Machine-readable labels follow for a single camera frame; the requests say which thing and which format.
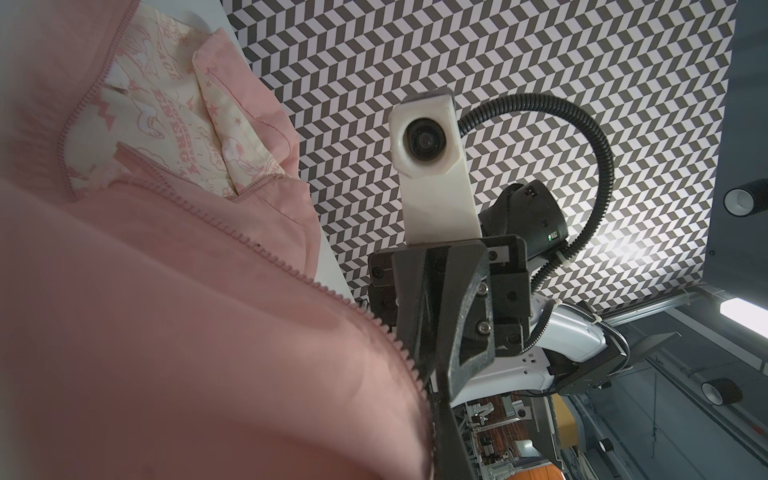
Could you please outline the pink Snoopy zip jacket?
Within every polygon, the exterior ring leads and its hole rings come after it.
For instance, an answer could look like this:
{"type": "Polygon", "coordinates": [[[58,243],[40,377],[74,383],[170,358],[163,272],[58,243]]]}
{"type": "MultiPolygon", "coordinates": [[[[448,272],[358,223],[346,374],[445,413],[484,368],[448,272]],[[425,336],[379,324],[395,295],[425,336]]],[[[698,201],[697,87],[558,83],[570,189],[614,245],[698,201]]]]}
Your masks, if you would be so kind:
{"type": "Polygon", "coordinates": [[[1,475],[432,479],[405,347],[316,281],[299,138],[226,24],[1,6],[1,475]]]}

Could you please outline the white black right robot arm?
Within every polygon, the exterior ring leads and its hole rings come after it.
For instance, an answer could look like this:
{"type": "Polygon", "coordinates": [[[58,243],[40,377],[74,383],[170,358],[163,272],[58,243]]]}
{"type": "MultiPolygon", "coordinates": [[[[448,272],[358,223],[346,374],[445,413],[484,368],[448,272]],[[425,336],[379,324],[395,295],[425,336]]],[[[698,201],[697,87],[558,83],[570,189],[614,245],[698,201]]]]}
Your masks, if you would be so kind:
{"type": "Polygon", "coordinates": [[[606,385],[676,339],[629,343],[588,306],[534,292],[529,266],[566,239],[546,186],[507,187],[480,216],[475,240],[401,246],[371,255],[373,313],[395,330],[427,387],[434,475],[478,475],[455,408],[504,392],[574,395],[606,385]]]}

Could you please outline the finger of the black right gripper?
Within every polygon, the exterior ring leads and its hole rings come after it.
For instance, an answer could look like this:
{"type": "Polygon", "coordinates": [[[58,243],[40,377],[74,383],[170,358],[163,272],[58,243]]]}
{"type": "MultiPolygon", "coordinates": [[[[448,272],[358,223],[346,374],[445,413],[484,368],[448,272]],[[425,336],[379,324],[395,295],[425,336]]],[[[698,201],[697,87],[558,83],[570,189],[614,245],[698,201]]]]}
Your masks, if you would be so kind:
{"type": "Polygon", "coordinates": [[[489,275],[480,240],[406,247],[392,255],[398,300],[397,338],[410,351],[427,388],[436,479],[475,479],[451,403],[494,359],[489,335],[466,334],[473,321],[492,323],[491,301],[478,290],[489,275]]]}

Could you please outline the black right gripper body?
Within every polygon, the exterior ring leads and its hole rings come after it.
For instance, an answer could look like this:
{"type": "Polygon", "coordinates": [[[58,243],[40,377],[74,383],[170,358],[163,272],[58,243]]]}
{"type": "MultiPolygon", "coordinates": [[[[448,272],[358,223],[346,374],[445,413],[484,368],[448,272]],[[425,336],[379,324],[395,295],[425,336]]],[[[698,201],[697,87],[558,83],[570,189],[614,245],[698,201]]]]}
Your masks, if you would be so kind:
{"type": "MultiPolygon", "coordinates": [[[[486,338],[479,324],[492,324],[495,355],[522,353],[530,334],[531,287],[525,241],[516,235],[481,238],[488,271],[473,292],[476,297],[465,326],[462,348],[478,346],[486,338]]],[[[463,294],[463,287],[447,286],[449,251],[465,241],[400,246],[380,250],[368,258],[369,305],[415,360],[435,356],[443,294],[463,294]]]]}

